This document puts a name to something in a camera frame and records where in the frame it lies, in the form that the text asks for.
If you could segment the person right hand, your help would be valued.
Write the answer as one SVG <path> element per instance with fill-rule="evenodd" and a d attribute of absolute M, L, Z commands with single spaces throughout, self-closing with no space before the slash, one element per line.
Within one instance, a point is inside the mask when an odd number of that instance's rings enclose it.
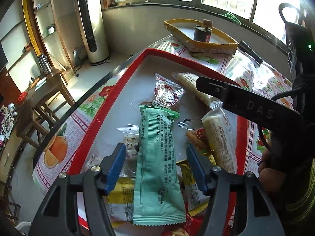
<path fill-rule="evenodd" d="M 265 148 L 258 167 L 258 180 L 267 193 L 279 191 L 285 178 L 284 173 L 267 166 L 266 162 L 269 160 L 270 157 L 270 151 Z"/>

